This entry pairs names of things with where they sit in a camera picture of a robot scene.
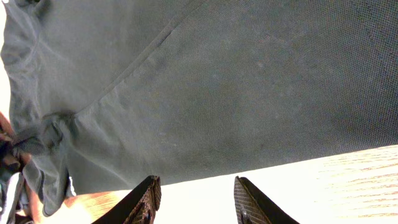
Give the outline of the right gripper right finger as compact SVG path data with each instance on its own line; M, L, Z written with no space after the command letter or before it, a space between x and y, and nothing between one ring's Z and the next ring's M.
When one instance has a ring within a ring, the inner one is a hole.
M299 224L249 179L234 179L234 204L239 224Z

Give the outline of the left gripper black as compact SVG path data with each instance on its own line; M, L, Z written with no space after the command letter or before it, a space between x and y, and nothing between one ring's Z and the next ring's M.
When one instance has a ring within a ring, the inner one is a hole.
M1 137L1 223L34 224L21 164L11 149L11 139Z

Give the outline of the black t-shirt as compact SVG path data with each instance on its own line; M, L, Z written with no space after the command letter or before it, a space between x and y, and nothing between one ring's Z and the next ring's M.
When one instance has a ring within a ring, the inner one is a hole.
M15 150L49 217L133 189L397 143L397 2L8 1Z

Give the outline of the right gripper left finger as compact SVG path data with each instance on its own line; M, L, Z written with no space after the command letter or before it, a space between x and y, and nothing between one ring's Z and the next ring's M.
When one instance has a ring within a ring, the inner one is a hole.
M150 175L92 224L153 224L161 196L160 177Z

